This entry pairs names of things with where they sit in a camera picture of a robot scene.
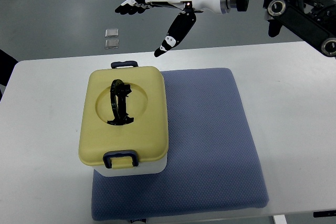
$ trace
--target black side handle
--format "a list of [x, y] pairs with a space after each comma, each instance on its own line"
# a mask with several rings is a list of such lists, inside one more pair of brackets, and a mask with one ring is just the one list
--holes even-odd
[[139, 165], [139, 158], [138, 154], [134, 150], [127, 150], [127, 151], [113, 151], [113, 152], [106, 152], [103, 155], [103, 161], [105, 164], [105, 167], [107, 169], [112, 168], [112, 161], [111, 158], [113, 157], [131, 157], [132, 158], [132, 165], [138, 166]]
[[138, 63], [134, 60], [127, 60], [127, 61], [116, 61], [111, 63], [111, 68], [121, 68], [121, 67], [138, 67]]

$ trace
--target yellow lid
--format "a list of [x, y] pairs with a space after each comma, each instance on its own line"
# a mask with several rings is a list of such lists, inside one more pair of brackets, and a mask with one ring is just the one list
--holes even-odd
[[[114, 119], [110, 87], [115, 79], [129, 84], [126, 111], [134, 121], [110, 125]], [[79, 141], [79, 158], [89, 166], [104, 165], [113, 151], [135, 151], [139, 162], [160, 160], [168, 150], [164, 80], [155, 67], [97, 70], [90, 76]], [[111, 158], [113, 168], [129, 167], [130, 157]]]

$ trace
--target metal plate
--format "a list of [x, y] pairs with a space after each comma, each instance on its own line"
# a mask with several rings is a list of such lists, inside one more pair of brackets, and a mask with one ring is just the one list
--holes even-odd
[[117, 28], [106, 29], [106, 32], [105, 32], [106, 38], [118, 37], [118, 35], [119, 35], [119, 30]]
[[105, 43], [105, 49], [118, 48], [119, 39], [107, 39]]

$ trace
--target robotic hand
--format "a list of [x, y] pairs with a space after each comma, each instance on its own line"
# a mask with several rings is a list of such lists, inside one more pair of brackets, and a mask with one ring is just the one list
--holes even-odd
[[216, 14], [225, 14], [235, 4], [236, 0], [126, 0], [115, 11], [122, 15], [133, 15], [153, 7], [182, 10], [171, 24], [161, 46], [155, 51], [154, 55], [158, 57], [181, 43], [196, 22], [195, 13], [209, 9]]

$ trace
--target padded cushion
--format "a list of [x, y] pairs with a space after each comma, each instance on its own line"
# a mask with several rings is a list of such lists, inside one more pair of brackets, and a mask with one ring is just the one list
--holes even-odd
[[169, 122], [167, 167], [158, 174], [123, 177], [94, 171], [93, 219], [265, 207], [266, 186], [231, 71], [176, 70], [162, 75]]

